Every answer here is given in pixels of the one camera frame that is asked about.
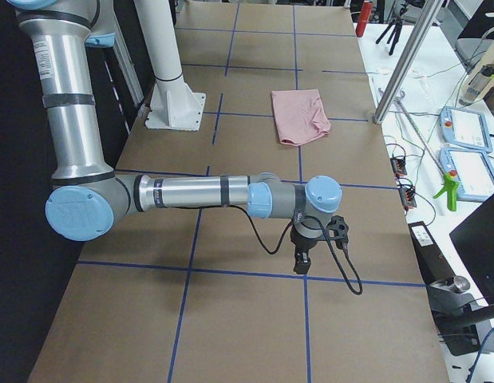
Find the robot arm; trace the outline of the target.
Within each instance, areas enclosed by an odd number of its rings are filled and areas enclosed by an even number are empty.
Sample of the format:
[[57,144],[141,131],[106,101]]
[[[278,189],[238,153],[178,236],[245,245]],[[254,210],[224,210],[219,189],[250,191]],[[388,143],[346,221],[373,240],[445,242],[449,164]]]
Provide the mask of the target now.
[[156,80],[143,128],[128,139],[119,168],[105,162],[86,50],[114,42],[110,1],[16,1],[20,30],[30,37],[57,159],[45,217],[59,235],[88,242],[122,219],[152,209],[237,208],[250,221],[284,219],[294,246],[294,272],[306,274],[320,242],[346,252],[348,227],[337,211],[338,182],[304,184],[275,174],[209,176],[211,120],[206,97],[184,80],[169,6],[135,4]]

